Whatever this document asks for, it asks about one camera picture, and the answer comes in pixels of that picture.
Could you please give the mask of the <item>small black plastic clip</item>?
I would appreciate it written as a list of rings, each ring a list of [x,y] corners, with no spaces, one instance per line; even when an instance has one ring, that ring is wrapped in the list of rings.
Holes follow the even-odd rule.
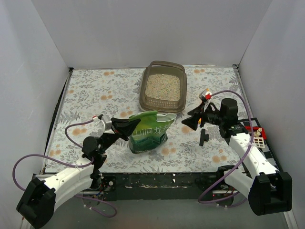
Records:
[[[203,128],[201,129],[199,145],[204,146],[204,143],[208,141],[209,141],[209,135],[206,133],[206,130]]]

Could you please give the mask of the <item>green litter bag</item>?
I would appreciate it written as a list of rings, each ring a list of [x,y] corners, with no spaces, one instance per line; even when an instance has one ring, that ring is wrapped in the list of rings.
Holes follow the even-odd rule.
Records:
[[[140,120],[130,136],[129,148],[131,152],[134,154],[143,153],[165,143],[168,139],[166,131],[176,118],[176,114],[160,114],[158,111],[141,112],[130,116],[130,121]]]

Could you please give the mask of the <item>brown plastic litter box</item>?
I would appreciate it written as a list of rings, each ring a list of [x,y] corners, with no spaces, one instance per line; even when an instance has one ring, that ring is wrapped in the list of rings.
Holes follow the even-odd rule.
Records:
[[[153,61],[145,68],[139,98],[142,110],[178,114],[185,108],[186,94],[187,77],[182,65]]]

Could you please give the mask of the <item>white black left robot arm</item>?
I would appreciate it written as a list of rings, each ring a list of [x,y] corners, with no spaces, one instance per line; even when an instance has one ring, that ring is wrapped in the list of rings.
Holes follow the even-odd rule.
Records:
[[[82,156],[74,164],[44,180],[34,178],[23,190],[17,211],[35,228],[40,229],[52,218],[55,210],[79,192],[98,190],[102,185],[100,168],[107,156],[106,150],[118,139],[127,141],[140,119],[117,119],[107,115],[94,116],[91,120],[101,124],[100,137],[84,139]]]

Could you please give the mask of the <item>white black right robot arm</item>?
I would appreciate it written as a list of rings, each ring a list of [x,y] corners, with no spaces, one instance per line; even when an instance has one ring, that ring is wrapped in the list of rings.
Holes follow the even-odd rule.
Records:
[[[279,171],[254,146],[254,134],[238,120],[237,101],[225,98],[217,109],[207,96],[201,100],[182,124],[193,130],[206,123],[218,126],[221,137],[240,157],[235,166],[219,167],[215,183],[202,194],[216,186],[223,190],[231,186],[248,199],[251,210],[258,216],[290,211],[292,178],[289,173]]]

